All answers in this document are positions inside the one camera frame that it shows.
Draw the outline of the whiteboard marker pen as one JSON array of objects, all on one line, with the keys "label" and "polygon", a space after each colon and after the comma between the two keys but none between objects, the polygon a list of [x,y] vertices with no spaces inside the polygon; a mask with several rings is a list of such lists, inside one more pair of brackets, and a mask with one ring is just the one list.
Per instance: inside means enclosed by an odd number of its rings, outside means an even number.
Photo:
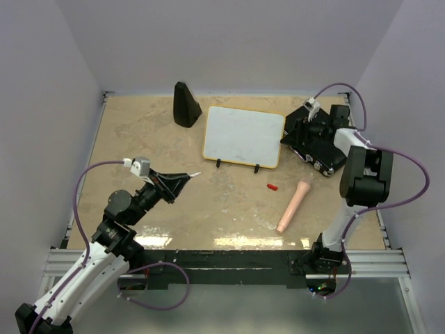
[{"label": "whiteboard marker pen", "polygon": [[189,176],[190,178],[194,178],[194,177],[197,177],[197,176],[199,176],[199,175],[201,175],[201,174],[202,174],[202,172],[196,172],[196,173],[189,174],[188,176]]}]

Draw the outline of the red marker cap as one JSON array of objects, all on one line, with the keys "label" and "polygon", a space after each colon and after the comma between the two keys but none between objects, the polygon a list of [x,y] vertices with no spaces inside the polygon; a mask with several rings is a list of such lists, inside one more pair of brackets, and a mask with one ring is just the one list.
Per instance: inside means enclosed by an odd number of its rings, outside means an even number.
[{"label": "red marker cap", "polygon": [[267,184],[266,186],[270,190],[273,190],[273,191],[277,191],[278,190],[278,187],[273,185],[273,184]]}]

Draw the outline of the yellow framed whiteboard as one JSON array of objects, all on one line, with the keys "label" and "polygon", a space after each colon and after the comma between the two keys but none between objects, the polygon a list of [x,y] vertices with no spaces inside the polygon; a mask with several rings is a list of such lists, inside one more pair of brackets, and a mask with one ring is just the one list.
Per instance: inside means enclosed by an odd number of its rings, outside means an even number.
[{"label": "yellow framed whiteboard", "polygon": [[210,106],[204,128],[204,159],[274,169],[280,160],[285,116]]}]

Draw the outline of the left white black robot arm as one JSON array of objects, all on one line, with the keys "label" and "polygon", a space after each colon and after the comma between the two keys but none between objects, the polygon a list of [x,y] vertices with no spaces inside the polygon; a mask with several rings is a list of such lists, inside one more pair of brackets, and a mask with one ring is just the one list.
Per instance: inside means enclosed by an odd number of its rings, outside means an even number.
[{"label": "left white black robot arm", "polygon": [[33,304],[15,312],[20,333],[72,333],[79,317],[122,274],[144,265],[144,248],[135,241],[137,224],[160,200],[172,204],[192,175],[150,170],[135,194],[114,191],[108,197],[102,222],[86,249],[66,274]]}]

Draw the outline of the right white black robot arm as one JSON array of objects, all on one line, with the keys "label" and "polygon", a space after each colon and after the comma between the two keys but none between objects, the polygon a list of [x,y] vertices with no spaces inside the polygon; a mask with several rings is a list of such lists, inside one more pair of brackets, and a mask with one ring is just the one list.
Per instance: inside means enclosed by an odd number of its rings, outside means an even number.
[{"label": "right white black robot arm", "polygon": [[281,144],[325,177],[342,172],[340,210],[311,250],[296,261],[300,271],[329,273],[345,266],[346,244],[359,224],[360,212],[384,203],[389,196],[394,156],[361,142],[358,134],[350,125],[346,105],[333,104],[325,112],[305,102],[285,119]]}]

